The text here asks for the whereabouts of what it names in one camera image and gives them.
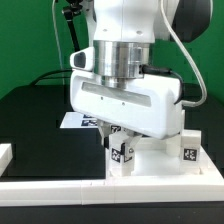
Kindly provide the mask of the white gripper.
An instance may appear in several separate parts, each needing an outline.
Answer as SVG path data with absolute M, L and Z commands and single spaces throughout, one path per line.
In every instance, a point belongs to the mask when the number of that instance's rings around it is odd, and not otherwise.
M 124 140 L 126 159 L 132 157 L 141 134 L 165 139 L 180 132 L 179 91 L 178 79 L 155 75 L 129 80 L 125 89 L 104 86 L 100 76 L 86 71 L 74 71 L 70 80 L 71 106 L 98 119 L 104 148 L 109 148 L 111 124 L 129 129 Z

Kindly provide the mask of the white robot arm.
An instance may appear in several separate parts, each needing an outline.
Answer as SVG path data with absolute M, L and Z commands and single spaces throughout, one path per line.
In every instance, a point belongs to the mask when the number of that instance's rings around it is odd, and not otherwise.
M 207 98 L 204 80 L 183 46 L 209 26 L 213 0 L 93 0 L 86 14 L 90 46 L 73 54 L 70 102 L 98 121 L 114 161 L 133 158 L 146 135 L 168 139 L 182 131 L 182 109 Z M 201 98 L 183 98 L 183 79 L 149 63 L 157 39 L 176 42 L 201 87 Z

